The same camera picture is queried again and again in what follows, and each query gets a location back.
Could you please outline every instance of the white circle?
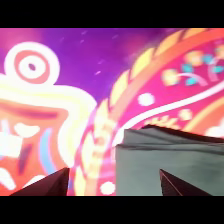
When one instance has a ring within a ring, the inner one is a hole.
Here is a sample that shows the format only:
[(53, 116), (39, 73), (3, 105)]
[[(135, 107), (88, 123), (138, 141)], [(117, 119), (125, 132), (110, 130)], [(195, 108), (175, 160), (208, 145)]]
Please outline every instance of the white circle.
[(115, 184), (110, 181), (105, 182), (100, 186), (100, 191), (104, 195), (113, 194), (115, 192)]
[(150, 106), (154, 102), (155, 102), (155, 99), (151, 93), (143, 93), (138, 97), (138, 103), (141, 106)]
[[(32, 70), (29, 65), (32, 64), (35, 70)], [(38, 56), (27, 56), (19, 63), (19, 71), (28, 79), (36, 79), (46, 71), (45, 62)]]
[(41, 54), (47, 60), (49, 64), (48, 79), (44, 83), (32, 84), (32, 85), (53, 85), (57, 81), (59, 73), (60, 73), (60, 63), (58, 61), (56, 54), (50, 48), (37, 42), (19, 43), (9, 50), (4, 61), (4, 68), (5, 68), (5, 73), (7, 77), (12, 79), (12, 81), (20, 81), (23, 84), (27, 83), (17, 74), (16, 68), (14, 65), (17, 54), (23, 51), (37, 52)]

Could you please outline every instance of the red circle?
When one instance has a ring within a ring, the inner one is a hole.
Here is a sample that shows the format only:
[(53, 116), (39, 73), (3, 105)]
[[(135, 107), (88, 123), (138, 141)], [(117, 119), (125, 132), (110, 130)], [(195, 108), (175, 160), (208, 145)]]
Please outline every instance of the red circle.
[[(26, 78), (23, 76), (23, 74), (19, 71), (19, 63), (27, 56), (30, 56), (30, 55), (34, 55), (34, 56), (38, 56), (39, 58), (41, 58), (44, 63), (46, 64), (46, 70), (45, 72), (38, 78), (36, 79), (29, 79), (29, 78)], [(29, 83), (33, 83), (33, 84), (42, 84), (44, 82), (46, 82), (49, 78), (49, 75), (50, 75), (50, 66), (48, 64), (48, 61), (39, 53), (35, 52), (35, 51), (22, 51), (22, 52), (19, 52), (16, 57), (15, 57), (15, 61), (14, 61), (14, 66), (15, 66), (15, 70), (18, 74), (18, 76), (23, 79), (24, 81), (26, 82), (29, 82)]]

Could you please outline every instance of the circle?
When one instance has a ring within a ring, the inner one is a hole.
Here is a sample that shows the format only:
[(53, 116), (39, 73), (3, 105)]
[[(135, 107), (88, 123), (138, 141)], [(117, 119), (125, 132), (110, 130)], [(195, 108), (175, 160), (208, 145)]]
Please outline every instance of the circle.
[(138, 97), (138, 103), (141, 106), (150, 106), (155, 102), (154, 96), (151, 93), (144, 93)]
[(27, 56), (19, 63), (19, 71), (28, 79), (36, 79), (46, 71), (46, 64), (37, 56)]
[(60, 73), (60, 63), (56, 54), (47, 46), (37, 42), (23, 42), (9, 50), (4, 69), (12, 81), (53, 85)]
[(105, 182), (100, 186), (100, 191), (104, 195), (113, 194), (115, 192), (115, 184), (110, 181)]

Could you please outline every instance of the stage backdrop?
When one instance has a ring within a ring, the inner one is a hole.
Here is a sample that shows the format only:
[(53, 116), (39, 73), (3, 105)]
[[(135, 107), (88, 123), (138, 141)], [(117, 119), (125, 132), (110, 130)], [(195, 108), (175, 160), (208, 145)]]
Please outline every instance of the stage backdrop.
[(124, 129), (224, 137), (224, 29), (0, 29), (0, 73), (0, 195), (116, 195)]

